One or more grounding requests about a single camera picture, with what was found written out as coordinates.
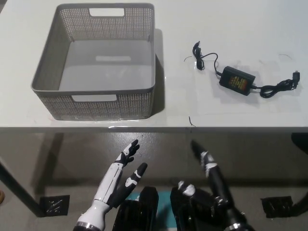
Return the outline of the white and black right hand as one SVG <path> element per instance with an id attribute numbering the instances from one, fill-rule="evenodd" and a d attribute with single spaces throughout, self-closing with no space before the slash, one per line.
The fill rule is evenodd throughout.
<path id="1" fill-rule="evenodd" d="M 191 141 L 191 148 L 195 158 L 199 161 L 205 172 L 212 194 L 198 190 L 194 185 L 186 184 L 184 181 L 178 183 L 178 190 L 181 194 L 200 205 L 213 206 L 217 204 L 219 206 L 233 206 L 234 201 L 231 192 L 211 153 L 195 140 Z"/>

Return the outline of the white and black left hand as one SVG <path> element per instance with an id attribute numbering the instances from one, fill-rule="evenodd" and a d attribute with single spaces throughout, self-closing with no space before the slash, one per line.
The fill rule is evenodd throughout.
<path id="1" fill-rule="evenodd" d="M 117 159 L 109 166 L 89 209 L 77 220 L 75 231 L 103 231 L 105 229 L 105 216 L 112 209 L 117 208 L 131 194 L 145 173 L 148 165 L 142 163 L 130 177 L 118 186 L 123 168 L 134 160 L 133 155 L 140 145 L 134 140 L 121 151 Z"/>

